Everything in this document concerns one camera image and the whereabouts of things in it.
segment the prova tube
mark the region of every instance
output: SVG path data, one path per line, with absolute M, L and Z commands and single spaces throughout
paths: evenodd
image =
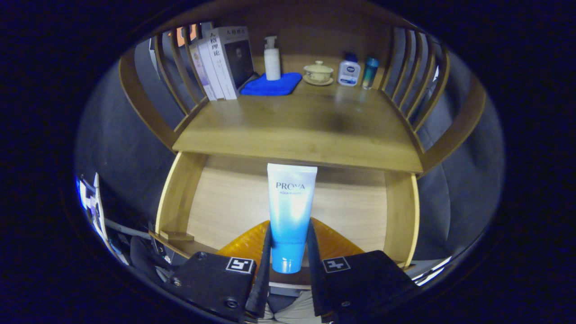
M 302 266 L 317 167 L 268 163 L 272 268 L 296 273 Z

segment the shelf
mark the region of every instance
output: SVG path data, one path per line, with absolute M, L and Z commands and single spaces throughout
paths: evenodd
M 197 251 L 214 253 L 270 219 L 268 161 L 178 153 L 160 198 L 156 232 L 176 238 L 193 236 L 193 241 L 167 242 L 189 257 Z M 410 264 L 418 238 L 415 175 L 318 167 L 311 214 L 364 251 L 383 250 L 402 267 Z M 306 257 L 302 266 L 308 266 Z M 306 274 L 271 273 L 271 280 L 309 284 Z
M 288 96 L 208 102 L 173 149 L 420 173 L 417 143 L 385 94 L 301 81 Z

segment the blue towel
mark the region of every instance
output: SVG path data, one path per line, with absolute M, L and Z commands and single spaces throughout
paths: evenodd
M 284 73 L 280 80 L 266 80 L 266 73 L 256 80 L 250 81 L 240 91 L 248 96 L 286 96 L 292 93 L 302 79 L 300 73 Z

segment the white plastic bottle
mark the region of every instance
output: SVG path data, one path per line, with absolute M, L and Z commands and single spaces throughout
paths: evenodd
M 266 68 L 266 80 L 280 80 L 280 51 L 274 48 L 277 36 L 264 37 L 267 44 L 264 45 L 264 67 Z
M 360 77 L 360 65 L 356 55 L 347 53 L 338 69 L 338 83 L 345 86 L 355 86 Z

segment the teal can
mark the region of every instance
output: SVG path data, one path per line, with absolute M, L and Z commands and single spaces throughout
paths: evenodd
M 366 90 L 372 89 L 374 78 L 378 71 L 378 60 L 373 57 L 366 58 L 366 68 L 364 69 L 364 77 L 362 78 L 362 87 Z

